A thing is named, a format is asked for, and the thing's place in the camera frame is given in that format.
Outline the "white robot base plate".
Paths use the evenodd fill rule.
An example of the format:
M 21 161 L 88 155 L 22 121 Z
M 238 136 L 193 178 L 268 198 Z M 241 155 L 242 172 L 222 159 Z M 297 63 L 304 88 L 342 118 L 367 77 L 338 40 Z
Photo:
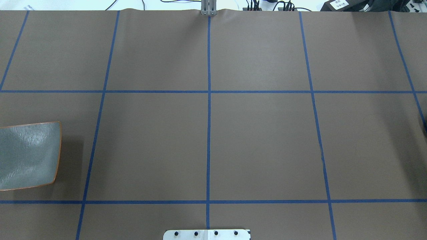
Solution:
M 250 240 L 247 229 L 188 229 L 167 230 L 163 240 Z

